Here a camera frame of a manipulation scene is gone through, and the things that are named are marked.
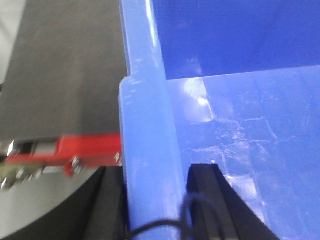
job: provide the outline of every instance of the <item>gray surface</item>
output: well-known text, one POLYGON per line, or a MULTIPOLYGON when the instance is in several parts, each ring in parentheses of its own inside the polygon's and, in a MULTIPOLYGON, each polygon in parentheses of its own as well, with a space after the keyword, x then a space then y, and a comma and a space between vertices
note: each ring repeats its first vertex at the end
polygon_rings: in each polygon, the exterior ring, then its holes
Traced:
POLYGON ((117 0, 28 0, 0 99, 0 141, 119 132, 117 0))

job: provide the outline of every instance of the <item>metal screw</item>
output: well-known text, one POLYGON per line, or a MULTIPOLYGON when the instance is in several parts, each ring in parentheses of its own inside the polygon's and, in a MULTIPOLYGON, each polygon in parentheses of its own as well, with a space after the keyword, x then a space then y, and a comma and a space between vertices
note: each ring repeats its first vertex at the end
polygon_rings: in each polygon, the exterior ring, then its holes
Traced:
POLYGON ((40 176, 43 173, 43 169, 38 169, 35 173, 34 173, 34 179, 38 179, 40 178, 40 176))
POLYGON ((80 158, 78 156, 74 156, 71 161, 72 161, 71 171, 75 174, 80 174, 84 170, 84 166, 81 163, 80 158))
POLYGON ((8 190, 12 188, 12 186, 15 184, 15 179, 12 177, 6 177, 0 179, 0 191, 8 190))
POLYGON ((114 156, 116 163, 118 164, 118 166, 122 165, 122 155, 120 154, 120 152, 118 152, 115 156, 114 156))
POLYGON ((18 172, 16 173, 16 179, 17 180, 22 180, 25 177, 25 169, 20 168, 18 172))

